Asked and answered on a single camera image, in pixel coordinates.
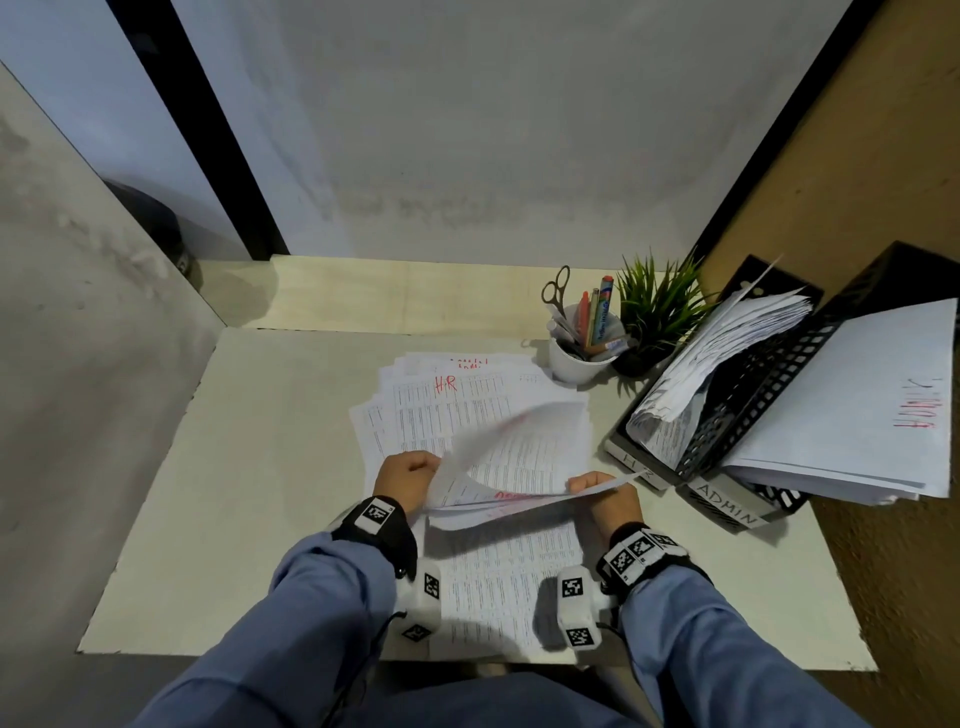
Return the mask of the green blue marker pen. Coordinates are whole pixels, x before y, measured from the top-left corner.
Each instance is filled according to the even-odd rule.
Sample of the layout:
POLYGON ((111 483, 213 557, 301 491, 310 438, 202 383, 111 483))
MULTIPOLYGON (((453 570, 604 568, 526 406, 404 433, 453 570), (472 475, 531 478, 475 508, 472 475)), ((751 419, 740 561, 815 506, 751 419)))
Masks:
POLYGON ((602 343, 605 340, 614 285, 615 279, 611 274, 606 274, 602 277, 599 286, 599 302, 595 317, 592 345, 602 343))

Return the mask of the printed paper sheet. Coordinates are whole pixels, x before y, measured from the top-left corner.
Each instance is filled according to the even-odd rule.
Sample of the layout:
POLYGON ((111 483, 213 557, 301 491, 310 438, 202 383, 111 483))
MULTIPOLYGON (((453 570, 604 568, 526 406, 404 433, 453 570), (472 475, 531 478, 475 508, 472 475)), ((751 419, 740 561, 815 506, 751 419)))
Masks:
POLYGON ((582 399, 546 402, 462 431, 442 455, 427 491, 427 525, 446 532, 478 528, 628 484, 630 475, 570 491, 570 479, 586 466, 592 433, 582 399))

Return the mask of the black mesh file holder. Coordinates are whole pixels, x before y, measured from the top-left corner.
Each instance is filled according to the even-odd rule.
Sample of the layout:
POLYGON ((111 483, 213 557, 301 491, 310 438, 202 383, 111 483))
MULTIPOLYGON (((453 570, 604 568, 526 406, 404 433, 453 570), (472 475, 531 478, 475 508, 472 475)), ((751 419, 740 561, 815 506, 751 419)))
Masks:
MULTIPOLYGON (((960 329, 960 262, 897 241, 884 249, 820 310, 830 309, 843 319, 835 328, 835 334, 848 320, 945 299, 957 300, 955 349, 955 335, 960 329)), ((760 528, 785 519, 802 509, 812 496, 831 499, 819 494, 744 482, 730 476, 722 464, 712 474, 697 476, 691 483, 675 490, 691 506, 731 532, 760 528)))
POLYGON ((695 478, 716 472, 722 461, 743 440, 774 402, 786 393, 825 343, 833 336, 842 318, 829 308, 819 309, 823 292, 776 263, 767 263, 748 255, 721 293, 719 303, 731 295, 738 284, 754 281, 766 266, 773 265, 770 280, 774 293, 786 291, 787 284, 806 285, 814 303, 813 310, 783 334, 774 335, 750 346, 720 365, 709 380, 705 409, 694 438, 683 455, 677 471, 659 463, 626 433, 629 415, 666 366, 679 353, 681 344, 665 362, 659 374, 640 391, 625 413, 606 434, 601 451, 619 465, 637 474, 651 488, 664 491, 690 484, 695 478))

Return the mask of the person's left hand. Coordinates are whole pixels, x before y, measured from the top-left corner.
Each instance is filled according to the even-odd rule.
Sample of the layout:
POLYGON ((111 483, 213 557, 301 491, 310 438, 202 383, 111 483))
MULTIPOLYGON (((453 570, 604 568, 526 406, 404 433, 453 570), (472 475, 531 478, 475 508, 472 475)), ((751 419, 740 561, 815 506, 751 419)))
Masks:
POLYGON ((403 482, 403 454, 388 456, 374 480, 373 496, 391 500, 399 505, 407 517, 416 516, 426 502, 428 488, 408 488, 403 482))

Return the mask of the person's blue trousers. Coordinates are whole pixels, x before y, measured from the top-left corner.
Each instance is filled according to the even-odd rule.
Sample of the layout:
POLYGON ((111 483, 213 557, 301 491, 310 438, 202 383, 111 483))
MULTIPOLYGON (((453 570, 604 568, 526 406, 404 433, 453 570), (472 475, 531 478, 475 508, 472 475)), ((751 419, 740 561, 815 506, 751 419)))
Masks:
POLYGON ((368 698, 337 728, 655 728, 534 672, 368 698))

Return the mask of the person's left forearm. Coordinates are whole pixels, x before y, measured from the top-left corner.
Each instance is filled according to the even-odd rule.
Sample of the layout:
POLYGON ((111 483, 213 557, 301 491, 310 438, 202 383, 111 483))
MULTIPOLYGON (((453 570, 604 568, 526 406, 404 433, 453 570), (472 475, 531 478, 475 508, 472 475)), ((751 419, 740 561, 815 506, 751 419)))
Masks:
POLYGON ((268 594, 128 728, 318 728, 397 601, 393 565, 329 532, 293 546, 268 594))

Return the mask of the white pen cup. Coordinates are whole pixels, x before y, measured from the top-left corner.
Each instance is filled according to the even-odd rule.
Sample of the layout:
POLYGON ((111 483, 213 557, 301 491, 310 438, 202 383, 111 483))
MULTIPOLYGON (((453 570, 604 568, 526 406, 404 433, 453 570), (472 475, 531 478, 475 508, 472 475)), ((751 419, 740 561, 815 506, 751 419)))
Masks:
MULTIPOLYGON (((554 319, 550 315, 547 323, 549 334, 547 368, 555 380, 571 385, 586 385, 594 381, 602 372, 610 368, 618 358, 602 358, 591 360, 584 353, 584 348, 577 341, 575 325, 578 304, 566 307, 566 320, 554 319)), ((603 342, 621 336, 628 336, 625 325, 615 313, 608 313, 606 336, 603 342)))

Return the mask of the dark round object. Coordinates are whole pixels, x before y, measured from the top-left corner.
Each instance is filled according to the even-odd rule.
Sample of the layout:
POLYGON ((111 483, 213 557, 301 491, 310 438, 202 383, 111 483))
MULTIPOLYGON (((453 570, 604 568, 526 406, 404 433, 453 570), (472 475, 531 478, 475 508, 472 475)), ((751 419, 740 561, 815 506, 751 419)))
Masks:
POLYGON ((195 257, 186 247, 177 215, 167 205, 137 188, 106 177, 102 177, 102 181, 174 267, 190 279, 195 257))

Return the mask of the grey handled scissors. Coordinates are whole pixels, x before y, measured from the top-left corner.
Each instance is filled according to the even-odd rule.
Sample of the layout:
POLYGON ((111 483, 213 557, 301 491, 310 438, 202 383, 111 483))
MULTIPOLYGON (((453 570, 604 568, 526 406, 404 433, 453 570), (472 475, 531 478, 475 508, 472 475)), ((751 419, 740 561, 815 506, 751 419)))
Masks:
POLYGON ((551 316, 557 320, 567 320, 565 294, 570 282, 570 266, 562 265, 558 272, 543 285, 540 298, 551 316))

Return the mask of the black vertical post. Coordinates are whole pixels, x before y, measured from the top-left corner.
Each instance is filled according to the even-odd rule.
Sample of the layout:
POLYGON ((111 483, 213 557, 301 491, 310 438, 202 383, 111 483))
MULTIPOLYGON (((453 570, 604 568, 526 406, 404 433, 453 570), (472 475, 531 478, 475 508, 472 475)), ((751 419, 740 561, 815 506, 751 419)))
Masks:
POLYGON ((290 253, 172 0, 105 0, 254 261, 290 253))

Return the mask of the person's right forearm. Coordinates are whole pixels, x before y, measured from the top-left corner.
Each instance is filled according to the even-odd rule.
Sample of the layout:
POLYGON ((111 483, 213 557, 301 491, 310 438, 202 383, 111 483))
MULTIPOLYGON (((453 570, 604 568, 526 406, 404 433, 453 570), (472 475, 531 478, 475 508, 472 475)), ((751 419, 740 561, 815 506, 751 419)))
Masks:
POLYGON ((619 622, 663 728, 871 728, 692 568, 636 584, 619 622))

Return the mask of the green artificial plant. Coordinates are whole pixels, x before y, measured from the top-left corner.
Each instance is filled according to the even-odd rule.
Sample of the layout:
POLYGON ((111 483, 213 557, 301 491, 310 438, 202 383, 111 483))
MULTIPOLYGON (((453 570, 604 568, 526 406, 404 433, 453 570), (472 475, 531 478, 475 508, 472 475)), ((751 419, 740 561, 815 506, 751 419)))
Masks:
POLYGON ((690 254, 658 271, 652 255, 624 259, 616 274, 619 318, 639 353, 671 353, 714 312, 714 294, 699 281, 704 261, 690 254))

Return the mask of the crumpled paper bundle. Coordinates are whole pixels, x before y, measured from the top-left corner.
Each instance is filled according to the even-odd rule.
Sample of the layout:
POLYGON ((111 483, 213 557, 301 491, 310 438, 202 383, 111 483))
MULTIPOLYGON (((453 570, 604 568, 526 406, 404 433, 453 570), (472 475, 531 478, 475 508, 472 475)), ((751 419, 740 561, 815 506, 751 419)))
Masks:
POLYGON ((658 463, 677 472, 706 409, 715 370, 775 335, 784 334, 810 315, 810 289, 787 283, 775 293, 766 266, 724 297, 687 337, 680 351, 634 407, 625 430, 658 463))

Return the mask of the black frame strip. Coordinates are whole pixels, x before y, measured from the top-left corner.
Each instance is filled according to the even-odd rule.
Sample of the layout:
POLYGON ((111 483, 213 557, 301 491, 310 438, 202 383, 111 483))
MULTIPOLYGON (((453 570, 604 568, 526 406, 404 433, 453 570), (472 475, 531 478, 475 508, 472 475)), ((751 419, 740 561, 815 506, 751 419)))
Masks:
POLYGON ((718 245, 885 2, 886 0, 850 0, 822 49, 798 82, 726 197, 704 226, 684 261, 703 262, 718 245))

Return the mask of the person's right hand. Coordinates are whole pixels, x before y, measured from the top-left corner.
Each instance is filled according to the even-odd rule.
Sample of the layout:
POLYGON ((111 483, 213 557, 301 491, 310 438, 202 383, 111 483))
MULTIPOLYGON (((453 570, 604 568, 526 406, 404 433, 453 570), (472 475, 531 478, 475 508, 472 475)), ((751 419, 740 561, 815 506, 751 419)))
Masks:
POLYGON ((639 494, 629 482, 606 494, 587 495, 586 498, 604 543, 608 544, 618 529, 644 523, 639 494))

